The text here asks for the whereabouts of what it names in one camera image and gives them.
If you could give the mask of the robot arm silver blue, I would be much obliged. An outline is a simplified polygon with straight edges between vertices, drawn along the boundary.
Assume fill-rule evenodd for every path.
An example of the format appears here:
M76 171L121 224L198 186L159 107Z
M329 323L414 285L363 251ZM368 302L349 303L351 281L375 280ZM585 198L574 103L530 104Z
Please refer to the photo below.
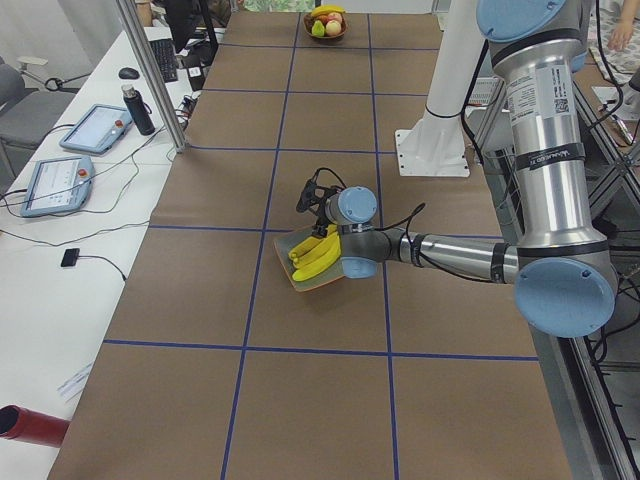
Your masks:
M407 221L376 228L374 194L333 187L304 192L318 230L335 225L345 276L368 278L384 261L435 268L484 283L512 284L518 310L540 331L589 335L611 318L618 281L603 234L592 225L572 73L584 59L587 1L455 1L451 4L424 117L397 132L411 175L449 176L463 165L447 150L459 136L475 70L489 58L509 111L524 233L516 244L418 234Z

